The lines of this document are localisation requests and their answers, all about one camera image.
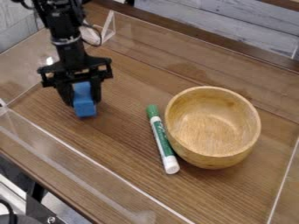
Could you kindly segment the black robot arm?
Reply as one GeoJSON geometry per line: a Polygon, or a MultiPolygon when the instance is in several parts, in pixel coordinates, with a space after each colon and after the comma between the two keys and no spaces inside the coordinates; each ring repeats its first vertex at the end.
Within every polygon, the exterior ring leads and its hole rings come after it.
{"type": "Polygon", "coordinates": [[[91,102],[102,100],[102,82],[113,78],[113,59],[89,55],[85,48],[81,27],[86,26],[85,2],[81,0],[33,0],[33,6],[26,0],[11,0],[27,10],[35,10],[45,27],[51,32],[51,43],[57,48],[59,60],[49,66],[38,68],[42,85],[58,90],[65,103],[75,106],[74,85],[82,82],[90,84],[91,102]]]}

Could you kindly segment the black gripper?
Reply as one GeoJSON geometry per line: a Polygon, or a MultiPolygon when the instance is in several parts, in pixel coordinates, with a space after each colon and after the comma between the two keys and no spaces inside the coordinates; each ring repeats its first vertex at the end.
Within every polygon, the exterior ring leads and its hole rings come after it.
{"type": "Polygon", "coordinates": [[[42,76],[42,85],[58,87],[61,98],[67,106],[73,106],[74,89],[71,84],[81,81],[90,81],[93,76],[99,80],[93,80],[91,96],[95,103],[102,101],[102,81],[113,78],[113,59],[90,56],[82,43],[73,45],[57,45],[59,61],[50,66],[42,66],[38,74],[42,76]]]}

